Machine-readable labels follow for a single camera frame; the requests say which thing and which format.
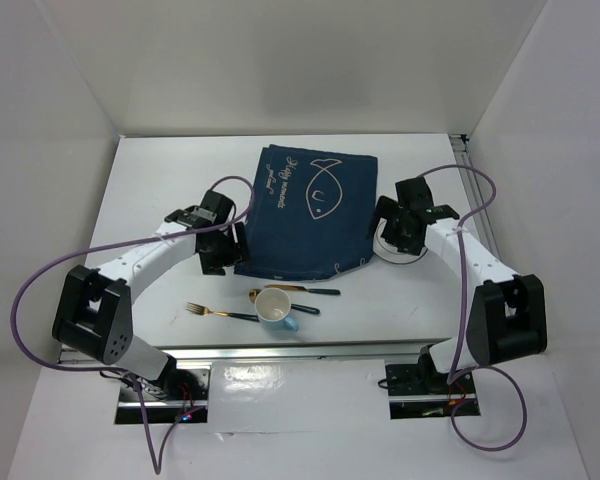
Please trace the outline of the blue fabric placemat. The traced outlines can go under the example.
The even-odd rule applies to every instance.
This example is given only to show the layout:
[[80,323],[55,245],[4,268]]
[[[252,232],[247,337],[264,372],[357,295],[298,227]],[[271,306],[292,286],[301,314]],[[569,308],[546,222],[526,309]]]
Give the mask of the blue fabric placemat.
[[322,281],[371,260],[368,228],[377,199],[374,156],[269,145],[246,217],[250,259],[234,273],[276,281]]

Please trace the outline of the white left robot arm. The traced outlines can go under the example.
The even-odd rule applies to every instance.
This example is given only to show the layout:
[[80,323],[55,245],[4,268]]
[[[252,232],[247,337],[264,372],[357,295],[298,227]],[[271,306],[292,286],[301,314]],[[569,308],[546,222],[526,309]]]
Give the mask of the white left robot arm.
[[245,226],[228,225],[235,211],[227,196],[209,190],[200,204],[164,218],[156,241],[137,246],[96,268],[78,265],[64,282],[52,336],[100,362],[141,378],[156,399],[181,398],[196,384],[176,359],[133,332],[132,307],[140,294],[175,265],[193,256],[205,275],[248,259]]

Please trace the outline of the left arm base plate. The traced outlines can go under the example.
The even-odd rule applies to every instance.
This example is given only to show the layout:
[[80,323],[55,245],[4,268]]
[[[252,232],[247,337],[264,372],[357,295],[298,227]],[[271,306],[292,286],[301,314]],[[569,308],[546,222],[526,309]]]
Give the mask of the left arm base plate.
[[[180,419],[184,424],[203,424],[208,418],[208,397],[211,380],[209,365],[194,365],[189,377],[175,392],[167,393],[143,378],[138,379],[150,425],[167,425]],[[114,423],[140,425],[143,423],[138,393],[128,378],[120,386]]]

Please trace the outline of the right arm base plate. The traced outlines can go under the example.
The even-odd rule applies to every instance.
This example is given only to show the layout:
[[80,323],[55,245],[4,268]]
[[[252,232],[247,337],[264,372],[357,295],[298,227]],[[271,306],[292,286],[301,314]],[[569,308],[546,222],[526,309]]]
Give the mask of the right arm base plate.
[[455,408],[458,416],[481,415],[471,374],[448,385],[445,374],[429,372],[423,365],[386,364],[377,385],[388,394],[392,420],[450,417]]

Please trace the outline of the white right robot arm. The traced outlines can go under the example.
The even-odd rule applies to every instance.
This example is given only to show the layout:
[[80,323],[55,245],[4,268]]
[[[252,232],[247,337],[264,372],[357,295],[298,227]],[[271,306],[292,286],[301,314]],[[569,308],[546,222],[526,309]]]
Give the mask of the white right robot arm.
[[440,391],[474,368],[540,354],[548,345],[544,285],[501,262],[464,226],[466,217],[436,205],[424,177],[396,184],[397,198],[378,199],[368,233],[380,234],[398,252],[439,257],[461,281],[458,334],[421,353],[416,379]]

